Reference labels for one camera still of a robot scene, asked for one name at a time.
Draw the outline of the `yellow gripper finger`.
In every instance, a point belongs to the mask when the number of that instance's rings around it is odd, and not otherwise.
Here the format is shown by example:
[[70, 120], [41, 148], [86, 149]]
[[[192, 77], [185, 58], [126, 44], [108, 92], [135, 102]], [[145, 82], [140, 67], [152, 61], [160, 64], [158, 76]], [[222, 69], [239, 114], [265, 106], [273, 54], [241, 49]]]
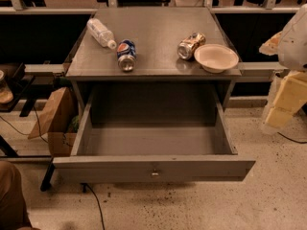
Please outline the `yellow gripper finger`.
[[273, 78], [268, 102], [262, 114], [261, 130], [275, 134], [283, 129], [307, 104], [307, 73], [291, 71], [284, 78]]
[[273, 35], [270, 39], [268, 39], [265, 43], [263, 43], [260, 46], [259, 52], [267, 56], [276, 55], [278, 51], [278, 43], [279, 43], [280, 36], [281, 36], [280, 32]]

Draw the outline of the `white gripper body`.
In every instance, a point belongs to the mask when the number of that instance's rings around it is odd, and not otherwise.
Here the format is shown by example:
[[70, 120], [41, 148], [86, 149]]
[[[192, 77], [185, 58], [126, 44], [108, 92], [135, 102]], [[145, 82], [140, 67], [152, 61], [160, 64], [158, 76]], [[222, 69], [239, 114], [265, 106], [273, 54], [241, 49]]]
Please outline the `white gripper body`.
[[307, 70], [307, 4], [297, 11], [282, 30], [278, 60], [290, 70]]

